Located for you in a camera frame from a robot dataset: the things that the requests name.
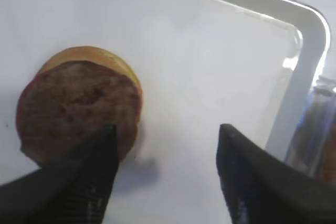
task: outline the toasted bun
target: toasted bun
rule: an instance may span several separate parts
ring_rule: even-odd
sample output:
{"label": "toasted bun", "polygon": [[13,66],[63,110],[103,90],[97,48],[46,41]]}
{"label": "toasted bun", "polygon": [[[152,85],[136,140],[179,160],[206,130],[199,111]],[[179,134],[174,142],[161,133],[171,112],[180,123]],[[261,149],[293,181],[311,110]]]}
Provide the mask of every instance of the toasted bun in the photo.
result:
{"label": "toasted bun", "polygon": [[82,46],[65,49],[51,57],[37,74],[44,73],[67,61],[91,61],[95,64],[108,67],[130,78],[142,96],[140,81],[131,67],[117,55],[98,47]]}

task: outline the white surface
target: white surface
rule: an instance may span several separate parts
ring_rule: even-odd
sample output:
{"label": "white surface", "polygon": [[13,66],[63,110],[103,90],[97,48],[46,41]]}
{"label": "white surface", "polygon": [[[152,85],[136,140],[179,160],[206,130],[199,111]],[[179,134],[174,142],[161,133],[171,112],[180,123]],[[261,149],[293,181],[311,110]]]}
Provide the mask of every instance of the white surface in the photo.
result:
{"label": "white surface", "polygon": [[215,166],[219,125],[258,139],[277,106],[271,95],[290,77],[290,26],[215,0],[0,0],[0,25],[1,183],[36,168],[14,126],[22,89],[56,52],[93,45],[125,59],[144,90],[140,139],[106,223],[230,223]]}

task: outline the plastic container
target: plastic container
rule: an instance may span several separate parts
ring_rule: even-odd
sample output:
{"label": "plastic container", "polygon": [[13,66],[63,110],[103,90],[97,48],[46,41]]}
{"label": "plastic container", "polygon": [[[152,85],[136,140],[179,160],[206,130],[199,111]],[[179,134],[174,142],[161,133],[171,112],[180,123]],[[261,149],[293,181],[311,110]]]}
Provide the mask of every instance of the plastic container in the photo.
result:
{"label": "plastic container", "polygon": [[140,136],[105,223],[230,223],[215,166],[219,125],[265,148],[273,129],[287,127],[276,124],[284,108],[289,143],[303,109],[289,105],[304,101],[329,46],[314,10],[235,1],[0,0],[0,183],[37,168],[15,129],[25,85],[53,54],[92,45],[129,63],[144,93]]}

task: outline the meat patty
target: meat patty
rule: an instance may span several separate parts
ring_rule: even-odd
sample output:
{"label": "meat patty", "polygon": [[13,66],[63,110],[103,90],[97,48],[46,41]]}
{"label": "meat patty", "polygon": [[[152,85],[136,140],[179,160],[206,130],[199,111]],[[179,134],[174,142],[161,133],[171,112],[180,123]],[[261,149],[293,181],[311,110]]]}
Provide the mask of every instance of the meat patty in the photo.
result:
{"label": "meat patty", "polygon": [[19,99],[22,152],[43,166],[114,123],[122,160],[137,137],[141,99],[134,83],[110,68],[90,61],[62,63],[38,75]]}

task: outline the white tray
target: white tray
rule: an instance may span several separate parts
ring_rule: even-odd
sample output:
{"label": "white tray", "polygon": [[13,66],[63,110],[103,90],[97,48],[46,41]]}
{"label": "white tray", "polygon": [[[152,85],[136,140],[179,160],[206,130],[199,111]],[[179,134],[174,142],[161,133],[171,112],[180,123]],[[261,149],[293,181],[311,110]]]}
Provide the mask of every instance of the white tray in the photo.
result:
{"label": "white tray", "polygon": [[140,136],[105,223],[230,223],[215,166],[219,125],[281,158],[330,40],[314,10],[262,2],[0,0],[0,183],[36,169],[15,129],[22,89],[56,52],[93,45],[125,59],[144,91]]}

